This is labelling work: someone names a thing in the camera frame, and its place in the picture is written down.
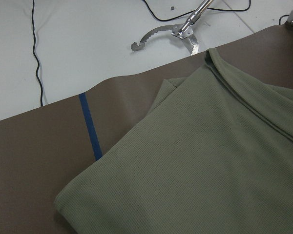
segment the folded fabric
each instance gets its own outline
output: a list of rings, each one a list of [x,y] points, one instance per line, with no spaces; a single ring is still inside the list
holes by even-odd
[[[293,90],[210,49],[55,206],[80,234],[293,234]]]

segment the blue tape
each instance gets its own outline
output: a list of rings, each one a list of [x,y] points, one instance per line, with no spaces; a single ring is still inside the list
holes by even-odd
[[[102,157],[102,151],[99,145],[98,136],[96,133],[96,129],[94,128],[93,120],[91,117],[91,112],[89,110],[88,101],[85,93],[79,94],[79,100],[82,105],[84,119],[86,121],[94,157],[96,161],[98,161]]]

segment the green cloth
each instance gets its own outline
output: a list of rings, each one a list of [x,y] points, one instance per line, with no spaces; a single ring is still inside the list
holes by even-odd
[[[55,205],[80,234],[293,234],[293,90],[210,49]]]

